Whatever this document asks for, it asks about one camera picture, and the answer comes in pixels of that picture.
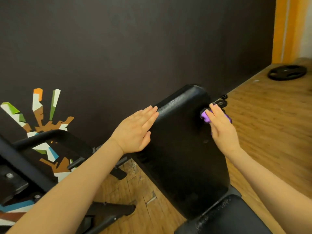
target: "wall mural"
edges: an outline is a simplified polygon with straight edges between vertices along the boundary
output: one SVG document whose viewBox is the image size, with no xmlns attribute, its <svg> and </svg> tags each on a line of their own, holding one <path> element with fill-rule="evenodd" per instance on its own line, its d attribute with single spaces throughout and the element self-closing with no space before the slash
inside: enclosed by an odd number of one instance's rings
<svg viewBox="0 0 312 234">
<path fill-rule="evenodd" d="M 72 122 L 74 117 L 68 117 L 65 121 L 58 121 L 56 124 L 53 124 L 53 115 L 56 110 L 57 102 L 60 97 L 60 90 L 53 90 L 51 108 L 49 114 L 49 121 L 43 125 L 42 120 L 44 118 L 43 114 L 43 105 L 40 103 L 42 100 L 43 90 L 41 88 L 34 89 L 33 91 L 33 113 L 37 121 L 38 126 L 29 125 L 23 114 L 14 107 L 10 102 L 4 102 L 1 104 L 1 108 L 16 121 L 26 132 L 27 137 L 32 137 L 39 132 L 46 132 L 49 130 L 66 130 L 69 123 Z M 68 176 L 74 169 L 71 171 L 67 169 L 67 166 L 72 163 L 71 159 L 63 157 L 62 161 L 58 164 L 55 160 L 59 155 L 50 147 L 50 145 L 45 142 L 36 147 L 33 147 L 34 150 L 41 153 L 43 157 L 40 161 L 49 165 L 54 173 L 54 176 L 58 178 L 58 182 L 63 180 Z M 8 206 L 0 205 L 0 225 L 12 226 L 15 222 L 23 216 L 25 212 L 30 210 L 34 202 L 32 200 L 15 203 Z"/>
</svg>

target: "dark brown wall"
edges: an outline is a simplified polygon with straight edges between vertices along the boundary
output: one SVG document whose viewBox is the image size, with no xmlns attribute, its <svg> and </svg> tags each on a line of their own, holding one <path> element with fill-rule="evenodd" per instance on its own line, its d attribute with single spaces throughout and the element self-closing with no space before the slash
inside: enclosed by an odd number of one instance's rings
<svg viewBox="0 0 312 234">
<path fill-rule="evenodd" d="M 0 103 L 45 115 L 92 146 L 188 83 L 213 99 L 271 62 L 275 0 L 0 0 Z M 0 133 L 24 130 L 0 110 Z"/>
</svg>

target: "forearm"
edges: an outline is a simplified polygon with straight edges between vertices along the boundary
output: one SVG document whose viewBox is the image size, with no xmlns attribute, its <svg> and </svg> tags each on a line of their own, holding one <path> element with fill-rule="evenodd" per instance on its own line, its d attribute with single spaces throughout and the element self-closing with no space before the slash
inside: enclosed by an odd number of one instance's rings
<svg viewBox="0 0 312 234">
<path fill-rule="evenodd" d="M 288 234 L 312 233 L 312 200 L 254 161 L 244 150 L 227 157 Z"/>
<path fill-rule="evenodd" d="M 72 234 L 90 207 L 122 149 L 108 140 L 94 155 L 51 189 L 7 234 Z"/>
</svg>

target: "orange doorframe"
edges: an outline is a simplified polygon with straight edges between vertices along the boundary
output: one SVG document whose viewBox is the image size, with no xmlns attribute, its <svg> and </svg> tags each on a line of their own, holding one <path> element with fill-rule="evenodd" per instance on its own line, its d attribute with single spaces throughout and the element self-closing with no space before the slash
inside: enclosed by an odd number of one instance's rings
<svg viewBox="0 0 312 234">
<path fill-rule="evenodd" d="M 299 57 L 310 0 L 276 0 L 272 63 L 292 63 Z"/>
</svg>

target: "bolt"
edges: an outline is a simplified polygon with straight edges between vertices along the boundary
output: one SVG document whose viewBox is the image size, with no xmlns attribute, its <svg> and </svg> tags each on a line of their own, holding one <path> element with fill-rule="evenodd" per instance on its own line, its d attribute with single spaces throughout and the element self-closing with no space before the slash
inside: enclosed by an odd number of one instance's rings
<svg viewBox="0 0 312 234">
<path fill-rule="evenodd" d="M 11 179 L 14 177 L 14 175 L 12 173 L 7 173 L 5 174 L 5 177 Z"/>
</svg>

